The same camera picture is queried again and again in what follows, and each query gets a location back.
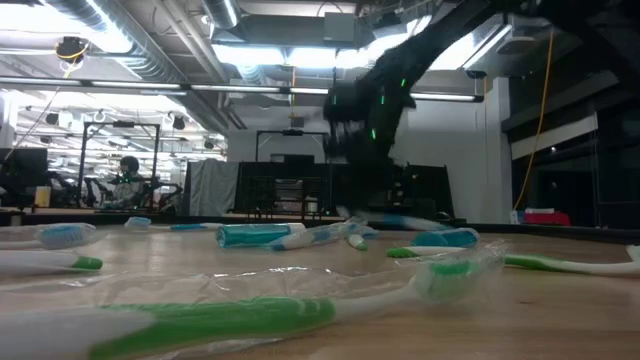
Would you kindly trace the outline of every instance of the ceiling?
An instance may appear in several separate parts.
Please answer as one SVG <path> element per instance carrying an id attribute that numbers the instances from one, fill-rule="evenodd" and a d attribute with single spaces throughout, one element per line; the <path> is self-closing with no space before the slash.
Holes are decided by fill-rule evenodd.
<path id="1" fill-rule="evenodd" d="M 105 0 L 94 0 L 95 3 L 105 2 Z M 371 24 L 374 23 L 381 14 L 389 11 L 397 10 L 400 3 L 394 1 L 340 1 L 333 3 L 320 1 L 304 1 L 304 0 L 238 0 L 238 6 L 241 9 L 242 18 L 239 25 L 229 31 L 216 30 L 214 39 L 210 38 L 210 25 L 201 6 L 200 0 L 173 0 L 184 14 L 188 17 L 191 25 L 198 32 L 196 36 L 200 37 L 207 44 L 227 44 L 224 39 L 228 39 L 231 35 L 249 33 L 247 30 L 254 25 L 249 24 L 249 19 L 253 19 L 253 24 L 263 24 L 266 29 L 271 27 L 283 27 L 284 15 L 286 17 L 303 17 L 303 21 L 311 24 L 314 19 L 324 15 L 335 15 L 337 12 L 346 14 L 359 14 L 359 23 L 364 24 L 364 31 L 370 31 Z M 51 4 L 65 3 L 65 1 L 47 1 Z M 127 67 L 126 56 L 120 54 L 118 56 L 111 55 L 107 51 L 113 52 L 111 49 L 114 43 L 107 43 L 103 38 L 98 38 L 101 34 L 95 28 L 91 28 L 81 20 L 71 20 L 68 15 L 56 11 L 53 8 L 45 6 L 25 6 L 25 5 L 7 5 L 1 4 L 3 10 L 0 10 L 0 75 L 23 76 L 23 77 L 54 77 L 60 78 L 65 73 L 68 64 L 62 64 L 54 54 L 54 44 L 59 42 L 65 35 L 80 36 L 88 38 L 92 45 L 87 52 L 82 67 L 71 74 L 73 79 L 104 79 L 104 80 L 125 80 L 140 81 L 140 73 L 132 70 L 131 66 Z M 119 0 L 122 12 L 118 13 L 119 17 L 126 18 L 126 21 L 115 22 L 111 24 L 113 27 L 119 27 L 126 24 L 128 29 L 140 29 L 143 36 L 143 50 L 158 49 L 156 55 L 164 57 L 165 65 L 173 67 L 173 71 L 180 82 L 191 83 L 220 83 L 220 78 L 228 79 L 232 84 L 243 84 L 247 80 L 241 76 L 238 67 L 231 63 L 211 64 L 200 61 L 203 58 L 202 50 L 197 47 L 196 51 L 200 51 L 198 56 L 194 55 L 193 46 L 190 48 L 171 26 L 170 19 L 160 9 L 156 9 L 157 1 L 151 0 Z M 437 21 L 455 6 L 455 1 L 445 1 L 440 6 L 435 6 L 437 1 L 404 1 L 404 12 L 401 12 L 400 18 L 403 22 L 411 20 L 426 19 L 426 16 L 432 21 Z M 456 94 L 472 94 L 479 91 L 481 87 L 476 82 L 469 79 L 461 67 L 461 59 L 467 59 L 477 51 L 480 44 L 485 40 L 488 34 L 495 31 L 502 23 L 501 16 L 490 19 L 487 23 L 480 26 L 472 34 L 461 39 L 448 49 L 441 57 L 436 60 L 432 66 L 432 70 L 416 84 L 414 91 L 424 92 L 444 92 Z M 528 54 L 536 54 L 544 51 L 546 41 L 548 39 L 549 27 L 544 21 L 524 21 L 521 19 L 510 19 L 513 31 L 512 34 L 526 35 L 531 38 L 530 44 L 525 50 L 517 54 L 501 55 L 496 49 L 511 35 L 500 39 L 495 46 L 490 49 L 486 55 L 481 57 L 471 68 L 475 70 L 487 71 L 491 76 L 520 76 L 529 71 L 533 71 L 544 63 L 544 59 L 536 57 L 531 60 Z M 193 34 L 190 34 L 189 27 L 185 24 L 179 25 L 181 30 L 187 33 L 187 37 L 195 43 Z M 295 38 L 297 42 L 304 42 L 304 31 L 291 34 L 290 38 Z M 275 39 L 277 41 L 286 41 L 285 39 Z M 575 42 L 573 39 L 567 40 L 568 43 Z M 364 47 L 356 46 L 360 50 L 353 50 L 358 55 L 365 54 L 369 56 L 373 51 L 372 45 Z M 288 60 L 291 60 L 291 49 L 281 48 L 283 54 L 287 54 Z M 215 48 L 218 53 L 211 51 L 218 61 L 220 47 Z M 238 62 L 238 57 L 231 59 L 232 62 Z M 263 61 L 264 58 L 255 59 L 246 57 L 242 61 Z M 353 81 L 358 76 L 367 71 L 371 62 L 359 64 L 361 66 L 349 66 L 344 69 L 337 69 L 336 78 L 339 81 Z M 296 86 L 327 88 L 331 85 L 334 76 L 334 70 L 331 67 L 296 67 L 295 71 L 291 67 L 270 64 L 257 65 L 264 74 L 263 82 L 267 84 L 292 84 Z M 33 122 L 36 121 L 48 101 L 51 99 L 52 92 L 45 90 L 20 91 L 12 89 L 4 94 L 11 93 L 17 99 L 20 99 L 21 110 L 19 113 L 18 132 L 26 132 Z M 54 113 L 63 112 L 65 118 L 72 116 L 73 123 L 64 126 L 52 126 L 42 124 L 39 125 L 37 134 L 63 133 L 69 138 L 62 136 L 52 137 L 49 148 L 73 148 L 79 149 L 76 138 L 70 137 L 82 131 L 82 121 L 94 119 L 96 114 L 106 116 L 104 121 L 110 120 L 129 120 L 138 124 L 160 124 L 161 136 L 168 138 L 166 141 L 160 142 L 160 148 L 169 153 L 174 152 L 179 155 L 181 152 L 199 152 L 205 155 L 223 159 L 225 155 L 226 143 L 224 138 L 228 131 L 240 130 L 280 130 L 289 128 L 291 125 L 290 115 L 305 118 L 305 127 L 307 131 L 323 131 L 327 129 L 327 125 L 322 119 L 320 105 L 322 97 L 319 96 L 296 96 L 293 104 L 292 98 L 284 95 L 265 96 L 265 95 L 238 95 L 230 94 L 228 97 L 218 98 L 211 94 L 199 94 L 198 101 L 204 101 L 206 104 L 203 109 L 195 109 L 191 106 L 193 101 L 188 102 L 180 96 L 163 96 L 163 95 L 141 95 L 138 94 L 99 94 L 99 93 L 79 93 L 79 92 L 60 92 L 51 104 L 50 111 Z M 218 111 L 221 107 L 225 108 L 224 112 Z M 211 123 L 203 121 L 203 118 L 211 116 L 209 112 L 216 113 L 216 128 L 219 131 L 211 130 Z M 174 130 L 172 128 L 172 118 L 174 116 L 184 116 L 186 126 L 184 130 Z M 110 129 L 105 127 L 103 131 L 108 131 L 112 136 L 129 136 L 136 137 L 134 145 L 129 145 L 124 149 L 141 150 L 144 148 L 152 148 L 153 141 L 144 139 L 148 137 L 141 128 L 133 129 Z M 175 137 L 182 137 L 182 141 L 177 141 Z M 205 137 L 217 139 L 216 146 L 212 150 L 204 149 L 203 142 Z M 31 136 L 26 138 L 26 144 L 30 146 L 45 146 L 40 142 L 40 136 Z M 123 150 L 122 147 L 109 145 L 109 139 L 101 139 L 96 137 L 89 142 L 90 148 L 104 149 L 105 151 Z"/>

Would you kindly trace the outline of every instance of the green toothbrush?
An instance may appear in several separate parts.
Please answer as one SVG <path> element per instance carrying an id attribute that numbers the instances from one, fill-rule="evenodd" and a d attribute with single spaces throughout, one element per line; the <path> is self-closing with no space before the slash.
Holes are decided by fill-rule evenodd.
<path id="1" fill-rule="evenodd" d="M 265 297 L 2 315 L 0 358 L 130 358 L 215 341 L 282 338 L 396 304 L 457 300 L 481 275 L 501 264 L 502 259 L 488 250 L 428 261 L 405 287 L 357 299 Z"/>
<path id="2" fill-rule="evenodd" d="M 393 248 L 387 251 L 388 257 L 412 258 L 427 255 L 447 254 L 466 250 L 465 248 L 451 248 L 438 246 L 407 246 Z M 616 264 L 590 264 L 554 259 L 540 255 L 505 255 L 505 265 L 519 266 L 534 270 L 571 272 L 590 275 L 634 275 L 640 274 L 640 246 L 628 246 L 627 253 L 632 262 Z"/>

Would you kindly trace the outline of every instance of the yellow cable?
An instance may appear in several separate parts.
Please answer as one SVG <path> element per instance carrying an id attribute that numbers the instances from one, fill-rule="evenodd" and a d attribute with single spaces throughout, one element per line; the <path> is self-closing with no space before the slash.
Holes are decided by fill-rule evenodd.
<path id="1" fill-rule="evenodd" d="M 73 59 L 73 58 L 77 58 L 78 56 L 84 54 L 85 51 L 87 51 L 88 48 L 89 48 L 89 43 L 87 43 L 82 50 L 78 51 L 77 53 L 75 53 L 73 55 L 60 55 L 60 54 L 58 54 L 58 44 L 56 44 L 56 46 L 54 47 L 54 50 L 56 52 L 56 55 L 60 59 Z"/>
<path id="2" fill-rule="evenodd" d="M 527 167 L 527 173 L 524 176 L 524 183 L 522 183 L 522 189 L 520 189 L 520 196 L 518 196 L 518 201 L 516 201 L 516 205 L 513 207 L 513 210 L 517 210 L 518 206 L 520 206 L 520 202 L 522 201 L 522 197 L 524 196 L 524 191 L 527 188 L 527 183 L 529 182 L 529 175 L 531 174 L 531 168 L 533 167 L 533 158 L 538 150 L 538 140 L 540 139 L 540 132 L 542 131 L 542 123 L 544 122 L 544 111 L 547 107 L 547 90 L 549 89 L 549 73 L 551 72 L 551 61 L 553 60 L 553 34 L 554 31 L 551 29 L 551 34 L 549 37 L 549 54 L 547 55 L 547 72 L 544 77 L 544 87 L 542 89 L 542 104 L 540 107 L 540 121 L 538 121 L 538 132 L 536 133 L 536 142 L 533 145 L 533 151 L 531 152 L 531 156 L 529 157 L 529 166 Z"/>

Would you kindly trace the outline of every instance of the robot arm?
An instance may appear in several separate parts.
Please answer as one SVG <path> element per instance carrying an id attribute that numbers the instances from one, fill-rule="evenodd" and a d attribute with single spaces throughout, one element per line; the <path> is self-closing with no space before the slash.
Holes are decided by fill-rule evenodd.
<path id="1" fill-rule="evenodd" d="M 388 154 L 402 112 L 416 106 L 411 87 L 442 52 L 496 13 L 548 19 L 578 36 L 594 54 L 606 53 L 604 67 L 640 93 L 639 4 L 637 0 L 462 0 L 438 22 L 387 50 L 355 83 L 336 84 L 323 106 L 331 128 L 323 145 L 327 157 L 344 157 L 352 165 L 352 193 L 359 195 L 344 205 L 364 206 L 365 198 L 383 186 L 376 179 L 382 177 L 384 166 L 392 164 Z M 588 19 L 601 12 L 609 21 L 627 26 L 638 41 L 621 43 L 599 32 Z"/>
<path id="2" fill-rule="evenodd" d="M 415 108 L 413 85 L 442 52 L 496 12 L 489 0 L 465 0 L 437 23 L 387 50 L 354 84 L 334 87 L 323 109 L 331 126 L 324 144 L 327 156 L 345 156 L 352 164 L 388 162 L 402 111 Z"/>

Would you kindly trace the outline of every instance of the white toothbrush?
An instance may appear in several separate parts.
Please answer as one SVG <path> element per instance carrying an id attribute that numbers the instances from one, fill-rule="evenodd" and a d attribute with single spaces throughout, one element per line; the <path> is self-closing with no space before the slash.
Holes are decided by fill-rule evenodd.
<path id="1" fill-rule="evenodd" d="M 405 287 L 356 299 L 258 297 L 4 314 L 0 358 L 138 358 L 216 341 L 289 337 L 409 302 L 459 300 L 502 266 L 500 255 L 482 250 L 430 260 Z"/>
<path id="2" fill-rule="evenodd" d="M 387 256 L 409 258 L 417 256 L 438 255 L 466 250 L 465 248 L 449 248 L 437 246 L 407 246 L 387 251 Z M 633 260 L 626 263 L 591 264 L 554 259 L 540 255 L 507 254 L 505 265 L 524 267 L 534 270 L 571 272 L 590 275 L 640 275 L 640 246 L 627 246 L 627 253 Z"/>
<path id="3" fill-rule="evenodd" d="M 222 224 L 178 224 L 178 225 L 151 225 L 151 219 L 133 216 L 124 224 L 128 229 L 157 230 L 157 231 L 188 231 L 188 230 L 217 230 Z"/>
<path id="4" fill-rule="evenodd" d="M 100 259 L 51 251 L 0 251 L 0 275 L 41 275 L 96 271 Z"/>

